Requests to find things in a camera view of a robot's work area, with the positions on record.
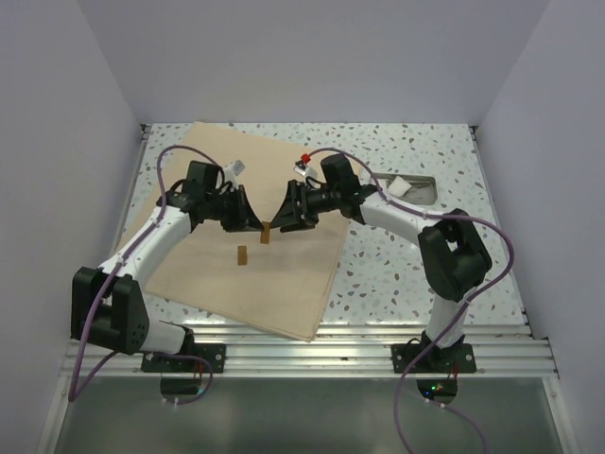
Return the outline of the brown indicator tape strip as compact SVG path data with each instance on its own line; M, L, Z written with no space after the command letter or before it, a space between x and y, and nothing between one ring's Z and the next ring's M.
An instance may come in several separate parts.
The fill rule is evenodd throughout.
M261 236L260 236L260 243L261 244L265 244L268 245L270 243L270 223L264 221L263 222L263 230L261 232Z
M237 265L246 266L248 264L248 248L246 245L237 246Z

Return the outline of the white gauze pad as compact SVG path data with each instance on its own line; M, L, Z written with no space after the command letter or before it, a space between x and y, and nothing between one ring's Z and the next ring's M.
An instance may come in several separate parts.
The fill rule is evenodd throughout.
M411 188L408 181L397 176L389 183L387 192L394 198L402 198Z

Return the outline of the metal instrument tray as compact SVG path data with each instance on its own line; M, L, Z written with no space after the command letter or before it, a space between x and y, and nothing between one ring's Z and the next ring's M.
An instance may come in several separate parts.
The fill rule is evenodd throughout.
M379 173L377 175L377 180L388 196L392 197L387 192L387 187L397 176L408 181L412 185L412 188L402 198L395 199L415 205L432 205L436 202L438 198L437 184L435 178L431 176Z

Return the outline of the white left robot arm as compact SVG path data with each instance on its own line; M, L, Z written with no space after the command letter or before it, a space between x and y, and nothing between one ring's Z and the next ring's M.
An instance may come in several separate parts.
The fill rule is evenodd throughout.
M227 166L193 161L185 178L157 200L149 219L130 241L98 267L80 268L72 281L71 337L118 353L163 353L175 371L197 358L187 328L153 320L143 290L169 253L203 222L228 233L259 232L245 188L236 178L241 161Z

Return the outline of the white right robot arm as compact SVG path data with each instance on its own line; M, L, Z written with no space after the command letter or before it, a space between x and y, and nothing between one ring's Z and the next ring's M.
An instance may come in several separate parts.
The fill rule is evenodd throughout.
M492 259L466 212L422 212L409 203L389 201L379 183L362 183L353 170L354 156L331 150L320 161L324 181L308 174L310 154L295 164L301 181L287 183L285 198L270 222L282 233L315 228L320 215L338 212L360 225L382 228L420 250L424 276L435 292L428 341L421 349L426 368L442 371L455 359L454 346L463 338L470 293L483 283Z

